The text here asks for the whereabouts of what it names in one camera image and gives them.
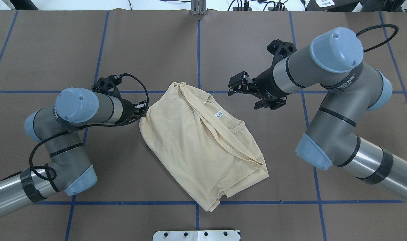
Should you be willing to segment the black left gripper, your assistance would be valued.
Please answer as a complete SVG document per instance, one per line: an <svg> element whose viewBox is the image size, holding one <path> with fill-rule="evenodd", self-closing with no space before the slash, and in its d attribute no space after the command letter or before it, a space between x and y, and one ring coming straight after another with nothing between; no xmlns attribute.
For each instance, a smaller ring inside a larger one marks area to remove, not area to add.
<svg viewBox="0 0 407 241"><path fill-rule="evenodd" d="M126 125L133 123L141 117L145 117L149 109L148 101L139 102L139 104L133 104L128 100L122 99L123 112L120 117L120 124Z"/></svg>

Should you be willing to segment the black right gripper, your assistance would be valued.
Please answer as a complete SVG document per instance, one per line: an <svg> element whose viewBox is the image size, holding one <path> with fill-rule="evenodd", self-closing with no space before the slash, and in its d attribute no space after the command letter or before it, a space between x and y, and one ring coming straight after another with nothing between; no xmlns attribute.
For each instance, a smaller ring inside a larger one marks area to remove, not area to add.
<svg viewBox="0 0 407 241"><path fill-rule="evenodd" d="M243 93L258 97L260 101L255 103L254 110L269 108L274 111L286 104L287 93L275 83L273 69L265 70L256 78L250 78L246 71L242 71L230 78L228 87L228 96Z"/></svg>

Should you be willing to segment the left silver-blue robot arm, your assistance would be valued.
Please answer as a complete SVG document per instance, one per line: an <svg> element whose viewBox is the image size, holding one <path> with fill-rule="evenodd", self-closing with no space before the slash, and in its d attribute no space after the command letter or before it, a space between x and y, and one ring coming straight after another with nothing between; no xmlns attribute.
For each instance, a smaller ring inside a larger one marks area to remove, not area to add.
<svg viewBox="0 0 407 241"><path fill-rule="evenodd" d="M25 120L26 133L37 142L29 167L0 180L0 218L64 191L73 196L97 182L79 131L89 127L117 127L136 122L149 100L132 104L118 90L103 94L66 88L55 103Z"/></svg>

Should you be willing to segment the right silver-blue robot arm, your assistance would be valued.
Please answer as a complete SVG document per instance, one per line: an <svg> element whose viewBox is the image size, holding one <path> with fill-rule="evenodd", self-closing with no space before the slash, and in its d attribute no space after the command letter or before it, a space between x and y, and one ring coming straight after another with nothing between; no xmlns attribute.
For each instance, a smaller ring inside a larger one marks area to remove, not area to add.
<svg viewBox="0 0 407 241"><path fill-rule="evenodd" d="M254 108L276 110L288 95L320 84L328 91L295 152L321 170L343 168L357 179L399 195L407 203L407 161L354 133L366 111L381 108L392 96L390 81L363 61L357 34L334 28L303 49L274 40L267 50L272 65L255 78L243 71L229 80L229 92L253 95Z"/></svg>

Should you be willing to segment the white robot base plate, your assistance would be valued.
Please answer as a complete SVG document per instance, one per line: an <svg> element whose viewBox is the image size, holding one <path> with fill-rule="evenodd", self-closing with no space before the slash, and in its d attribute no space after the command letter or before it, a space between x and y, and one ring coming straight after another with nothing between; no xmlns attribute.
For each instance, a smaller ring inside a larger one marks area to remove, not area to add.
<svg viewBox="0 0 407 241"><path fill-rule="evenodd" d="M157 231L153 241L240 241L237 230Z"/></svg>

